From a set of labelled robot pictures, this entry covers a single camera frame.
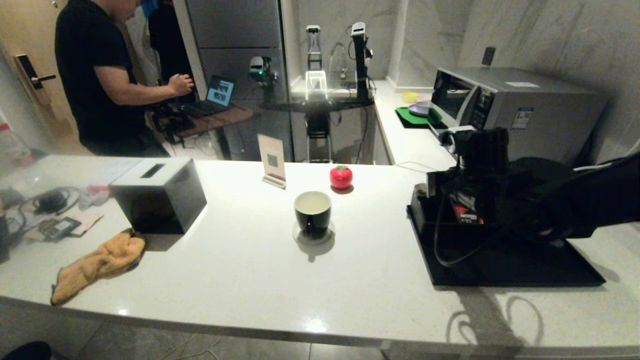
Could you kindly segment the person's right hand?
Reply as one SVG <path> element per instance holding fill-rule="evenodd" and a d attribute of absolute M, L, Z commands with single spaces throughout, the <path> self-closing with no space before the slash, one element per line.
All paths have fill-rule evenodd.
<path fill-rule="evenodd" d="M 194 79 L 189 74 L 176 74 L 169 78 L 167 86 L 174 97 L 187 96 L 194 91 Z"/>

